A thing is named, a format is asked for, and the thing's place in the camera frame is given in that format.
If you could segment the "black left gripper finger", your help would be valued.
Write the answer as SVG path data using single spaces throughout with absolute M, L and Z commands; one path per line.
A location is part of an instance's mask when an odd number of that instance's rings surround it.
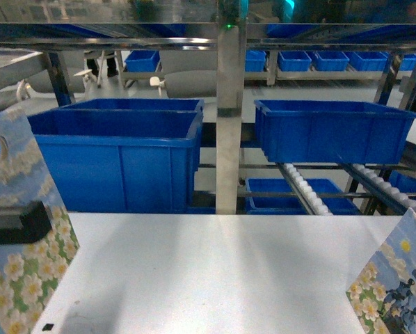
M 41 201 L 0 207 L 0 245 L 33 244 L 51 230 L 47 209 Z

